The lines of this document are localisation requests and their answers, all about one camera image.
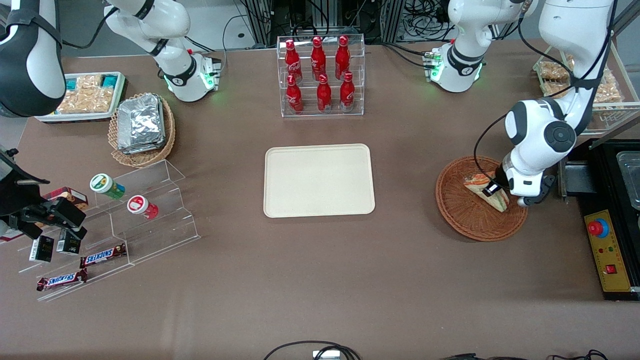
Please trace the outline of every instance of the blue button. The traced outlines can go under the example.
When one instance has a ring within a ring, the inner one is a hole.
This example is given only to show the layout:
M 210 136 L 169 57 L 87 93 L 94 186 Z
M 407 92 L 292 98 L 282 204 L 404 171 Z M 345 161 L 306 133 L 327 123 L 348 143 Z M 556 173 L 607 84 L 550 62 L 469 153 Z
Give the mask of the blue button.
M 609 224 L 607 223 L 606 220 L 604 220 L 602 218 L 597 218 L 596 221 L 602 224 L 602 233 L 600 235 L 598 235 L 598 237 L 599 238 L 606 238 L 607 235 L 609 235 Z

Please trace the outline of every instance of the bottle cap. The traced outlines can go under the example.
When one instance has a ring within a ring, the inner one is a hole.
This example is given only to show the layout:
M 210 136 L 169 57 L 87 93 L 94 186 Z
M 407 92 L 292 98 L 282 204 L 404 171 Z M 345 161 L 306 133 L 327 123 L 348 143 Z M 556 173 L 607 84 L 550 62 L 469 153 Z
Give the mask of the bottle cap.
M 149 207 L 149 201 L 140 195 L 136 195 L 127 202 L 127 209 L 134 214 L 142 214 Z
M 91 190 L 97 193 L 106 193 L 113 186 L 113 179 L 107 174 L 97 174 L 89 182 Z

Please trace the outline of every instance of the aluminum foil container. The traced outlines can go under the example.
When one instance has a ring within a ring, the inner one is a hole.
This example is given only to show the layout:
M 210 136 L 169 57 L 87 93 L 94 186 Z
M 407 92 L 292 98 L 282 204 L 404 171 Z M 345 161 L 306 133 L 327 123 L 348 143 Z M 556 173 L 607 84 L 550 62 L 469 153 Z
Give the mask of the aluminum foil container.
M 160 149 L 166 143 L 162 100 L 156 94 L 129 99 L 118 107 L 118 150 L 124 154 Z

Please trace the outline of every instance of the white tray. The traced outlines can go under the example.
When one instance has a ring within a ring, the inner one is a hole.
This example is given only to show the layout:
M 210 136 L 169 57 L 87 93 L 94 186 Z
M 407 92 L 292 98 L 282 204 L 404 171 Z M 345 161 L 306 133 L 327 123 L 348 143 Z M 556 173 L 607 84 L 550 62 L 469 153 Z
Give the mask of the white tray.
M 65 74 L 65 79 L 75 79 L 82 75 L 115 75 L 118 76 L 116 85 L 113 89 L 113 96 L 111 97 L 111 105 L 109 110 L 105 113 L 82 113 L 82 114 L 50 114 L 44 116 L 36 116 L 35 118 L 51 124 L 60 122 L 86 122 L 91 120 L 106 119 L 109 120 L 111 116 L 116 112 L 118 105 L 120 104 L 120 98 L 122 96 L 122 90 L 124 89 L 125 77 L 121 72 L 84 72 L 80 74 Z
M 270 218 L 363 215 L 376 200 L 371 153 L 362 143 L 274 147 L 264 166 L 264 214 Z

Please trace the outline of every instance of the control panel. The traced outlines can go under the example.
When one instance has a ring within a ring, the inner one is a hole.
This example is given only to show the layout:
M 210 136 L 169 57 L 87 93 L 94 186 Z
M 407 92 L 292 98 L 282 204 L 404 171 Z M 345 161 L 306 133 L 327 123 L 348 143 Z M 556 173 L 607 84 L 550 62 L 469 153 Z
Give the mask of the control panel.
M 609 210 L 584 217 L 589 242 L 598 268 L 602 289 L 609 292 L 630 291 L 627 269 L 620 255 L 618 239 L 611 225 Z

